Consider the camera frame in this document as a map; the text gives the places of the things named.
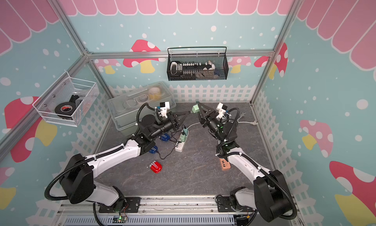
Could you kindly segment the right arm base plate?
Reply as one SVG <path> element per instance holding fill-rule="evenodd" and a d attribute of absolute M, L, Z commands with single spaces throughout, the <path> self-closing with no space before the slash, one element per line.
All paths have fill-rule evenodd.
<path fill-rule="evenodd" d="M 218 212 L 245 212 L 252 214 L 255 210 L 248 206 L 240 206 L 234 203 L 229 196 L 217 195 L 215 197 Z"/>

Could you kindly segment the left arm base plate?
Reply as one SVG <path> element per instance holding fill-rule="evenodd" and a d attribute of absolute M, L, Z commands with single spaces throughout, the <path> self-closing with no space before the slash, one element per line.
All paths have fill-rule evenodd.
<path fill-rule="evenodd" d="M 99 204 L 99 213 L 138 213 L 140 197 L 120 197 L 113 205 Z"/>

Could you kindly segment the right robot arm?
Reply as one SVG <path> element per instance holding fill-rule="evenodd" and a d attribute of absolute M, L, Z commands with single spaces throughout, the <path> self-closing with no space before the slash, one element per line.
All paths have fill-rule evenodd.
<path fill-rule="evenodd" d="M 298 210 L 284 175 L 279 170 L 271 171 L 257 163 L 236 142 L 239 108 L 227 110 L 223 104 L 218 104 L 214 109 L 203 103 L 197 106 L 200 123 L 219 142 L 216 156 L 238 168 L 253 184 L 253 189 L 239 187 L 230 193 L 232 209 L 251 208 L 267 222 L 276 218 L 294 220 Z"/>

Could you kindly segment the white power strip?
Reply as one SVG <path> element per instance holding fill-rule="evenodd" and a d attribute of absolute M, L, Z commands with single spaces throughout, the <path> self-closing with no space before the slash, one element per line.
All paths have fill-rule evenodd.
<path fill-rule="evenodd" d="M 178 139 L 178 141 L 177 141 L 177 143 L 176 143 L 176 145 L 175 145 L 175 151 L 177 151 L 177 152 L 183 152 L 183 149 L 184 149 L 184 146 L 185 146 L 185 143 L 186 142 L 181 142 L 179 139 Z"/>

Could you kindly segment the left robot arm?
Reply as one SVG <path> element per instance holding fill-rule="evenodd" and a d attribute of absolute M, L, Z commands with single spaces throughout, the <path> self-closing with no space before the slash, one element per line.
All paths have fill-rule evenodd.
<path fill-rule="evenodd" d="M 156 145 L 157 138 L 171 130 L 178 131 L 190 114 L 189 111 L 167 112 L 160 119 L 152 114 L 140 118 L 144 107 L 149 107 L 149 104 L 144 103 L 137 112 L 138 128 L 131 138 L 101 153 L 72 156 L 64 171 L 46 187 L 45 198 L 50 201 L 68 200 L 71 204 L 92 202 L 113 212 L 124 211 L 129 206 L 124 194 L 115 186 L 97 183 L 95 178 L 126 160 L 148 153 Z"/>

